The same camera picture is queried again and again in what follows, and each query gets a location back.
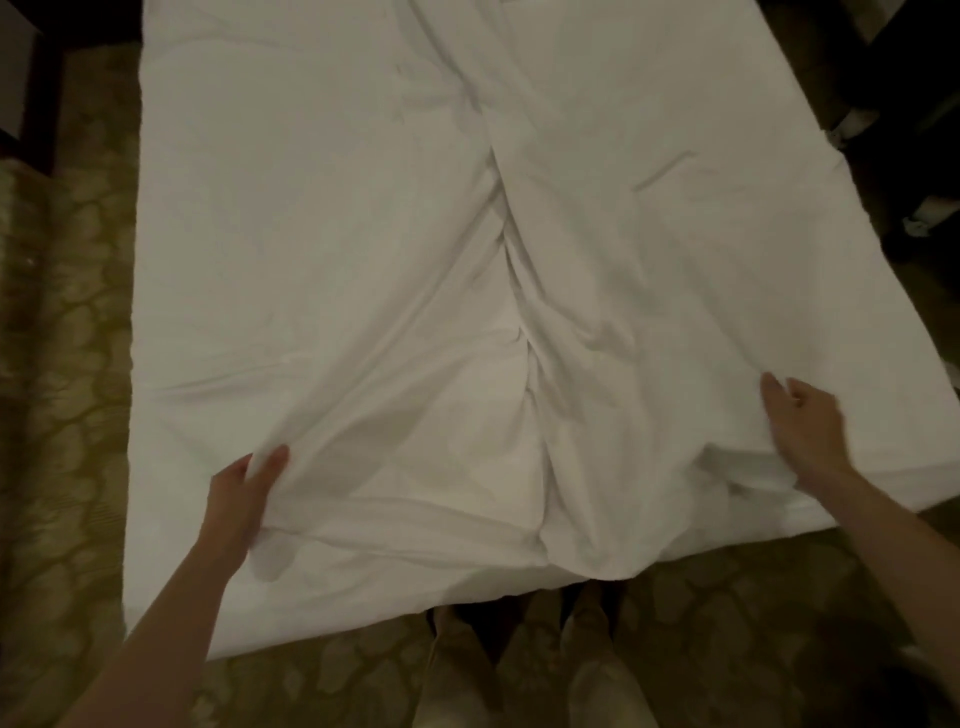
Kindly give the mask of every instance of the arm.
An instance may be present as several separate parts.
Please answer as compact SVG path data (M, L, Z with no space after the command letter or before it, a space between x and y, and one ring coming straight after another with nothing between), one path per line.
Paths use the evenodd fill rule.
M247 456L213 476L197 543L60 728L187 724L224 590L247 556L288 457L287 448L275 450L247 478Z
M836 399L796 379L760 384L777 449L798 487L817 498L897 606L960 705L960 549L851 464Z

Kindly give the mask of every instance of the forearm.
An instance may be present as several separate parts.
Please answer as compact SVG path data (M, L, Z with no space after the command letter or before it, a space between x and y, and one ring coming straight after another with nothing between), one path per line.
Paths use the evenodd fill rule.
M960 549L862 477L809 490L850 535L960 706Z
M228 580L194 548L60 728L186 725Z

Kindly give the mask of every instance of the person's right hand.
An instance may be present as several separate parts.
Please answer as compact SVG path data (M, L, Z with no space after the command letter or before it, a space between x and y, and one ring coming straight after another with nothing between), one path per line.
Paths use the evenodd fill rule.
M786 385L769 372L760 378L774 444L797 474L798 487L815 495L825 483L857 475L836 397L798 379L787 379Z

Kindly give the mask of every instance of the white duvet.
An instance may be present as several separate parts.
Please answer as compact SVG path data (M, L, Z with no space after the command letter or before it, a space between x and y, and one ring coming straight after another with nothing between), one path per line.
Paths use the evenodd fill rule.
M960 410L752 0L156 0L124 601L292 447L212 653L829 525L759 373L960 493Z

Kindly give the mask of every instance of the finger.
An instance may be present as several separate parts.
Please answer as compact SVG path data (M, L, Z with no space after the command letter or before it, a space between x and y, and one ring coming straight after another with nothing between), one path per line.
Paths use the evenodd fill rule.
M786 385L790 390L790 394L796 397L800 401L807 400L831 400L833 401L834 397L830 392L825 392L822 389L817 389L812 384L808 384L802 379L794 379L790 377L786 380Z
M763 398L763 408L767 411L767 417L771 422L787 416L795 409L790 395L770 372L764 372L760 377L760 396Z
M253 458L253 453L250 452L239 460L234 460L232 463L223 468L219 473L214 475L214 477L220 477L221 475L227 475L229 477L240 477L242 480L247 475L247 468L250 466L250 461Z
M260 467L260 470L250 479L251 485L257 490L269 493L274 487L274 483L280 477L280 474L290 462L290 448L281 445L267 457L267 461Z

